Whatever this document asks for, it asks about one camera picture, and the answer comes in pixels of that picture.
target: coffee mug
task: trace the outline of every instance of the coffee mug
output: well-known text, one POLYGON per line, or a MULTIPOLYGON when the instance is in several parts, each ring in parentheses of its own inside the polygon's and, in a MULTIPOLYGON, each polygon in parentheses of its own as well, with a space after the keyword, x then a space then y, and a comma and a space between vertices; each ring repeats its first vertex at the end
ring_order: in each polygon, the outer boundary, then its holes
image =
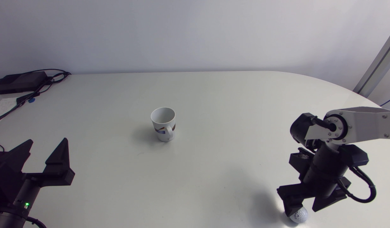
POLYGON ((159 140, 169 142, 175 138, 175 111, 172 108, 157 108, 151 113, 151 121, 159 140))

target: metal frame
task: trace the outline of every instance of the metal frame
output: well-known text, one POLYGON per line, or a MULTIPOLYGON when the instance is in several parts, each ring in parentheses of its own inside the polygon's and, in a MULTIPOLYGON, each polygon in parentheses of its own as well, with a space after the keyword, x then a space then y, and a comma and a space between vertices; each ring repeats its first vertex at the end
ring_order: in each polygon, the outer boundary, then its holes
POLYGON ((368 97, 390 68, 390 36, 353 92, 368 97))

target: white table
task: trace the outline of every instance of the white table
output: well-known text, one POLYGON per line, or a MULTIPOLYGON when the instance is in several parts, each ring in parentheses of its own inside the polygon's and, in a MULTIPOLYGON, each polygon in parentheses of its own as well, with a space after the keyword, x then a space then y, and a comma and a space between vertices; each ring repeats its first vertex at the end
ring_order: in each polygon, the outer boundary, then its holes
MULTIPOLYGON (((0 123, 6 149, 32 139, 23 172, 41 172, 63 137, 71 186, 44 187, 30 216, 48 228, 225 228, 295 226, 276 193, 298 183, 289 133, 304 112, 373 102, 303 75, 273 72, 72 75, 0 123), (150 121, 158 107, 176 111, 176 138, 159 142, 150 121)), ((344 199, 298 227, 390 227, 390 140, 357 143, 377 186, 369 204, 344 199)), ((367 197, 347 172, 350 190, 367 197)), ((26 228, 35 227, 26 223, 26 228)))

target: golf ball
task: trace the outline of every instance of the golf ball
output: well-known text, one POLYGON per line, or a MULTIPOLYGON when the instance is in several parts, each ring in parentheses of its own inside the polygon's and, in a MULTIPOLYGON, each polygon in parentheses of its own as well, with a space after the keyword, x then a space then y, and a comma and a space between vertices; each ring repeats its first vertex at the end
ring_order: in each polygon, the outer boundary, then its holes
POLYGON ((306 222, 306 220, 308 219, 308 211, 306 210, 306 208, 302 207, 301 209, 299 209, 299 211, 295 212, 289 218, 296 223, 306 222))

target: white wall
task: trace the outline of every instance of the white wall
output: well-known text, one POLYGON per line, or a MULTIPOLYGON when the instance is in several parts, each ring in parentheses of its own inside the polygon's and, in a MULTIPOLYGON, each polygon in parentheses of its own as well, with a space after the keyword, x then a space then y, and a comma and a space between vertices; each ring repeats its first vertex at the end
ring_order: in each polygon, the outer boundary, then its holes
POLYGON ((390 34, 390 0, 0 1, 0 77, 278 70, 353 89, 390 34))

